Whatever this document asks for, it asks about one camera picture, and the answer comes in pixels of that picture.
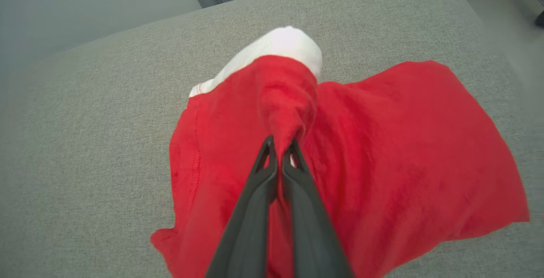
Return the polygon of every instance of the gray floor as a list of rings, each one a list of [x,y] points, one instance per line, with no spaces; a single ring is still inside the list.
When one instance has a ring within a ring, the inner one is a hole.
[[[528,108],[544,128],[544,29],[534,26],[544,7],[538,0],[467,1],[509,59],[527,93]]]

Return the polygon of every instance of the gray textured surface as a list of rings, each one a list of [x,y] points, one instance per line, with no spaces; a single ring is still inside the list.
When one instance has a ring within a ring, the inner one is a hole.
[[[84,44],[13,80],[0,111],[0,276],[167,276],[149,236],[173,224],[167,145],[190,88],[287,25],[321,46],[327,80],[406,60],[448,65],[516,158],[532,223],[444,243],[393,276],[542,275],[542,148],[464,0],[237,0]]]

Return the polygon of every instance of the white fabric trim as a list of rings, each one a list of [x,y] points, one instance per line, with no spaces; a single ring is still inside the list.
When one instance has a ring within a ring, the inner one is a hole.
[[[302,30],[287,26],[276,28],[245,47],[225,65],[215,78],[194,86],[189,97],[210,92],[231,74],[247,67],[258,57],[266,55],[295,59],[304,64],[316,78],[319,78],[321,73],[323,58],[317,44]]]

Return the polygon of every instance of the red garment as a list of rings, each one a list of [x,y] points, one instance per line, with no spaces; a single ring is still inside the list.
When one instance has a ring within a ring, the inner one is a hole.
[[[212,82],[197,86],[173,133],[175,227],[151,237],[173,276],[205,275],[268,135],[279,157],[300,142],[357,277],[529,220],[507,145],[445,65],[405,62],[342,85],[317,84],[320,52],[317,63],[277,54],[246,63],[208,93],[199,94]],[[270,213],[269,276],[292,277],[285,200]]]

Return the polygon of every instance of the red and white garment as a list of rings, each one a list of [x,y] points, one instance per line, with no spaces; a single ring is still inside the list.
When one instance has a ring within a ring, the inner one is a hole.
[[[193,88],[170,142],[175,226],[151,236],[173,276],[205,275],[269,135],[277,154],[299,141],[357,277],[529,220],[507,145],[448,67],[404,62],[318,84],[321,61],[309,36],[278,28]],[[269,277],[293,276],[290,220],[280,192]]]

